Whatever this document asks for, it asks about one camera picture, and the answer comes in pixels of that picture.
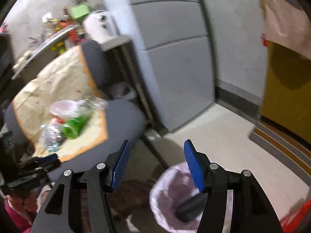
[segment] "beige tile floor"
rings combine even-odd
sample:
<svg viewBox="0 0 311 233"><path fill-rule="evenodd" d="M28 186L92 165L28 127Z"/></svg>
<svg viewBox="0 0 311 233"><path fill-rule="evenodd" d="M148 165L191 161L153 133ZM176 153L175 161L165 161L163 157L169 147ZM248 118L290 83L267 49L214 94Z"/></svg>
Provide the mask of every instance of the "beige tile floor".
<svg viewBox="0 0 311 233"><path fill-rule="evenodd" d="M199 152L230 171L249 169L267 194L279 219L300 204L309 187L290 169L248 139L253 124L214 104L183 128L161 138L147 137L169 165L184 161L183 143L191 139Z"/></svg>

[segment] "trash bag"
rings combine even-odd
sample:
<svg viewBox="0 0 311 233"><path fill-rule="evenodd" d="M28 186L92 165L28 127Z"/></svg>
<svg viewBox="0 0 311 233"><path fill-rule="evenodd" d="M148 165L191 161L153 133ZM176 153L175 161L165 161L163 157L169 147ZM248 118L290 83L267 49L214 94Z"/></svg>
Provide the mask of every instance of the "trash bag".
<svg viewBox="0 0 311 233"><path fill-rule="evenodd" d="M175 216L178 206L199 193L194 186L187 162L167 169L150 191L149 204L157 223L171 233L196 233L202 213L194 220L183 223ZM233 190L228 190L223 233L230 232Z"/></svg>

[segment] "beige cloth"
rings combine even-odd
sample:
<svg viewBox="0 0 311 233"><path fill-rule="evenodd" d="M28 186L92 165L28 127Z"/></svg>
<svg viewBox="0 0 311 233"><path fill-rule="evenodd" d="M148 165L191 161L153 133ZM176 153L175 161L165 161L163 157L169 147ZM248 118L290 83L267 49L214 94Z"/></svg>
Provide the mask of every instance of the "beige cloth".
<svg viewBox="0 0 311 233"><path fill-rule="evenodd" d="M80 46L76 46L50 62L14 98L16 119L27 139L34 144L34 156L47 156L50 152L38 142L40 126L49 123L50 104L59 100L80 100L86 95L99 96L88 70ZM67 161L108 139L105 111L96 111L82 134L66 140L57 152L60 160Z"/></svg>
<svg viewBox="0 0 311 233"><path fill-rule="evenodd" d="M311 60L310 20L285 0L265 0L266 39Z"/></svg>

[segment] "striped door sill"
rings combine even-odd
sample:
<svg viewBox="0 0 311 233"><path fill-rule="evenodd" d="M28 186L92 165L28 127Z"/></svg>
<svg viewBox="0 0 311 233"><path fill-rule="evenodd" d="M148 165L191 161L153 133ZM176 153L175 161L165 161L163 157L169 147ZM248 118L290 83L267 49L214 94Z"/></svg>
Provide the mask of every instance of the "striped door sill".
<svg viewBox="0 0 311 233"><path fill-rule="evenodd" d="M260 120L249 139L291 169L307 185L311 184L311 152L295 139Z"/></svg>

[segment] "green container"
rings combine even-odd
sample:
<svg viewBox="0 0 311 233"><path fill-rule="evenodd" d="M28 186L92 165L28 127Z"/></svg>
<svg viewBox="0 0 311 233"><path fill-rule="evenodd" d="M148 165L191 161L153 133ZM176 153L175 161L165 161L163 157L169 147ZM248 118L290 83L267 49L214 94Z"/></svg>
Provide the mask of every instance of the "green container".
<svg viewBox="0 0 311 233"><path fill-rule="evenodd" d="M84 126L86 125L86 123L89 119L90 119L90 115L72 118L72 119L68 120L62 126L61 132L68 139L75 139L80 135L81 131L83 130Z"/></svg>

